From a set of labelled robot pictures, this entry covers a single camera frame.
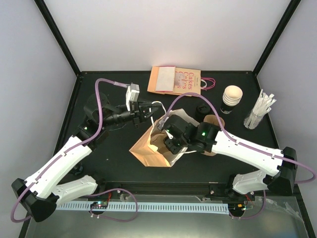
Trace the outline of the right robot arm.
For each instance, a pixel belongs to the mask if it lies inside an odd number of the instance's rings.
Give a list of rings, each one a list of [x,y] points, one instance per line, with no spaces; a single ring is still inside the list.
[[[282,196],[293,194],[297,171],[295,149],[272,149],[246,141],[220,126],[208,122],[194,125],[177,115],[171,115],[159,128],[167,133],[166,148],[174,155],[187,148],[194,152],[209,152],[232,157],[257,168],[248,174],[236,174],[225,187],[231,200],[251,191],[270,190]]]

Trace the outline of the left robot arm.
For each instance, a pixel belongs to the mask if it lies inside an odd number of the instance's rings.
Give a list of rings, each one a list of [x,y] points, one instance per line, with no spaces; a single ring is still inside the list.
[[[41,222],[68,201],[91,194],[103,197],[106,185],[92,176],[59,182],[108,137],[108,127],[127,122],[138,126],[159,108],[159,103],[136,100],[134,96],[127,96],[124,105],[112,106],[105,94],[91,95],[84,106],[84,121],[65,145],[37,172],[11,184],[16,203],[27,210],[30,218]]]

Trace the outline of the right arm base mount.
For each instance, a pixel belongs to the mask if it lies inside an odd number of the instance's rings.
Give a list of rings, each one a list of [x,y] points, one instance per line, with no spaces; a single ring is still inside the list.
[[[223,201],[223,202],[244,202],[255,201],[255,196],[250,193],[240,194],[236,192],[231,185],[225,183],[211,183],[209,184],[209,192],[207,197],[211,200]]]

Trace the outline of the orange paper bag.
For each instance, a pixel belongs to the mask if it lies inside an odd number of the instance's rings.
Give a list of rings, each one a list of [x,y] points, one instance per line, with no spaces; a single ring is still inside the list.
[[[163,140],[167,138],[165,131],[158,129],[160,117],[152,121],[152,125],[130,148],[129,152],[146,167],[172,167],[183,155],[193,153],[188,147],[181,148],[177,154],[172,154],[165,146]]]

